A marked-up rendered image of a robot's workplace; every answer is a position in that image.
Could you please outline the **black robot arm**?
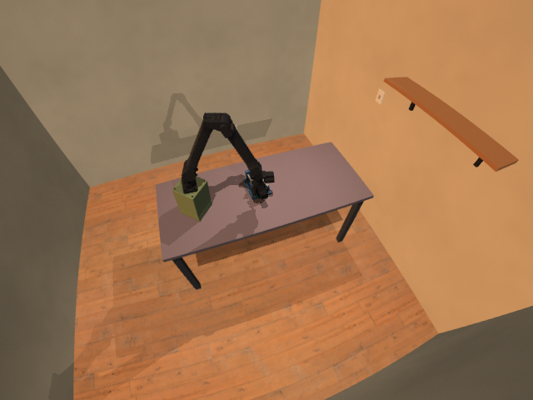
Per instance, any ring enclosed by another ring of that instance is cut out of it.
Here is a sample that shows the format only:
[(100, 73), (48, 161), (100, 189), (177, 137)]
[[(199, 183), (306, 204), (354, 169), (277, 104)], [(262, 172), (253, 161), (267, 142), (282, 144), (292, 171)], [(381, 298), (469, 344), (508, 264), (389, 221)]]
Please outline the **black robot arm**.
[(256, 185), (255, 186), (253, 184), (255, 193), (259, 193), (262, 200), (267, 199), (268, 193), (266, 190), (265, 183), (275, 182), (274, 172), (262, 171), (262, 165), (254, 158), (250, 149), (243, 141), (234, 123), (232, 123), (230, 115), (222, 112), (204, 113), (202, 124), (203, 125), (201, 125), (200, 130), (197, 134), (197, 138), (194, 142), (194, 146), (192, 147), (192, 151), (189, 157), (190, 159), (187, 159), (183, 165), (183, 193), (186, 194), (197, 192), (197, 165), (207, 144), (208, 138), (210, 137), (214, 129), (220, 131), (222, 135), (230, 141), (232, 146), (241, 156), (244, 163), (247, 165), (249, 171), (251, 172), (251, 175), (253, 176), (253, 183)]

